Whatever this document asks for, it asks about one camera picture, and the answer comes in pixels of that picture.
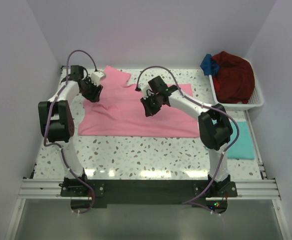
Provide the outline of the dark red t shirt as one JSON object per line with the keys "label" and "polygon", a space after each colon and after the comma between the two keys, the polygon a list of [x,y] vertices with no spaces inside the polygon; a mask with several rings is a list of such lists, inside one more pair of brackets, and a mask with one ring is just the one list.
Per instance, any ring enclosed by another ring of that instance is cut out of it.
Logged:
{"label": "dark red t shirt", "polygon": [[217,100],[226,104],[247,104],[255,89],[255,77],[250,63],[225,51],[211,57],[219,66],[213,76]]}

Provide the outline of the aluminium frame rail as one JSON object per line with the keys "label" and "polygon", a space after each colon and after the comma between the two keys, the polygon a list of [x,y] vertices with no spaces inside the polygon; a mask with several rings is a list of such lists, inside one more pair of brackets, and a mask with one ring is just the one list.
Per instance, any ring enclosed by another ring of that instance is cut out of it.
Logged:
{"label": "aluminium frame rail", "polygon": [[[17,197],[19,199],[60,198],[60,179],[24,179]],[[236,180],[238,198],[241,200],[280,200],[281,196],[274,179]]]}

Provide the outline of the folded teal t shirt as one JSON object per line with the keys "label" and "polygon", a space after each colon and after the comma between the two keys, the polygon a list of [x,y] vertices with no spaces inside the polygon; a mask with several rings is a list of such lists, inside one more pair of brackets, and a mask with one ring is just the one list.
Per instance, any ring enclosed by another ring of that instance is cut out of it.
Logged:
{"label": "folded teal t shirt", "polygon": [[226,151],[228,159],[254,160],[255,151],[248,125],[245,121],[237,121],[239,137]]}

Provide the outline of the blue t shirt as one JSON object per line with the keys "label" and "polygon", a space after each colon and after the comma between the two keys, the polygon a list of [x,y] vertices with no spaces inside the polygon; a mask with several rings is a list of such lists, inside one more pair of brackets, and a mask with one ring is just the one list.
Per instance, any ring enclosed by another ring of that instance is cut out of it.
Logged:
{"label": "blue t shirt", "polygon": [[203,70],[205,76],[215,76],[220,69],[220,66],[212,59],[211,54],[205,55],[200,64],[200,67]]}

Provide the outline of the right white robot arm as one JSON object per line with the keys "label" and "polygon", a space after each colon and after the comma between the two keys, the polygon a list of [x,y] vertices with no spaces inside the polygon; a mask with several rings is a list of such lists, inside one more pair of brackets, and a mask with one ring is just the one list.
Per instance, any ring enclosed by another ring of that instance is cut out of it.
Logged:
{"label": "right white robot arm", "polygon": [[196,101],[177,85],[168,86],[159,76],[136,90],[142,92],[140,101],[146,117],[154,116],[166,105],[186,113],[198,122],[200,140],[209,154],[208,176],[213,180],[208,184],[208,190],[216,197],[224,193],[226,184],[223,181],[229,176],[226,151],[233,128],[223,105]]}

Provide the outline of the white plastic laundry basket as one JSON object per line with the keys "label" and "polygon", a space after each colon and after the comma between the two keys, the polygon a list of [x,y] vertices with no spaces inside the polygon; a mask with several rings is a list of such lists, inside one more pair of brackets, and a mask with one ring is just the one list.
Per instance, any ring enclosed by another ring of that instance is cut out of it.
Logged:
{"label": "white plastic laundry basket", "polygon": [[255,89],[254,89],[253,94],[250,97],[250,99],[249,99],[249,101],[248,101],[247,104],[243,104],[241,102],[239,102],[237,104],[221,103],[221,102],[219,102],[217,100],[216,93],[215,93],[215,88],[214,88],[214,84],[213,84],[213,76],[208,75],[207,77],[209,78],[209,82],[210,82],[210,85],[211,85],[214,102],[217,103],[217,104],[223,104],[227,110],[231,110],[231,111],[236,111],[236,110],[245,111],[245,110],[249,110],[251,108],[260,107],[264,103],[263,96],[261,94],[261,89],[260,89],[260,86],[259,86],[259,83],[258,83],[258,79],[256,78],[255,75],[254,75],[254,77],[255,77]]}

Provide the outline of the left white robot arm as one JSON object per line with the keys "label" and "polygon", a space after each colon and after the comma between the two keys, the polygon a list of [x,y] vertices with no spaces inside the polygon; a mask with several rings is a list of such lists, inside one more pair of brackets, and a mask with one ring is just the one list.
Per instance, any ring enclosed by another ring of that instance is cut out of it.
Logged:
{"label": "left white robot arm", "polygon": [[66,76],[61,79],[57,92],[47,101],[38,103],[40,130],[45,147],[53,146],[60,156],[65,179],[76,179],[72,191],[78,196],[89,192],[89,183],[85,181],[85,171],[79,162],[73,144],[75,124],[70,105],[77,95],[91,103],[100,99],[103,86],[101,81],[106,74],[101,70],[88,70],[80,65],[66,69]]}

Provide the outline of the pink t shirt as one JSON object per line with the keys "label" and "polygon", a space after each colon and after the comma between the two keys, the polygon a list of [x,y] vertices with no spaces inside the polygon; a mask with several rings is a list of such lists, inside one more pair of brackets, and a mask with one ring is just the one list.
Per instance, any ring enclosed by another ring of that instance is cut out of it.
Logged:
{"label": "pink t shirt", "polygon": [[146,117],[135,91],[128,84],[131,74],[107,66],[98,102],[85,99],[85,114],[78,126],[80,136],[197,138],[198,123],[179,109],[162,106],[157,114]]}

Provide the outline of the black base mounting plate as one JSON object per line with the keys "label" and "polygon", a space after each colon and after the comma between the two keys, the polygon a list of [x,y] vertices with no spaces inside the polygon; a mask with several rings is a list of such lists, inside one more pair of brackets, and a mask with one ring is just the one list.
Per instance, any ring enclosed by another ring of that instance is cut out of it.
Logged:
{"label": "black base mounting plate", "polygon": [[238,195],[235,182],[227,179],[205,189],[208,184],[208,180],[105,179],[87,179],[82,184],[76,179],[65,179],[59,186],[61,197],[71,198],[72,210],[108,205],[180,205],[191,201],[224,212],[226,199]]}

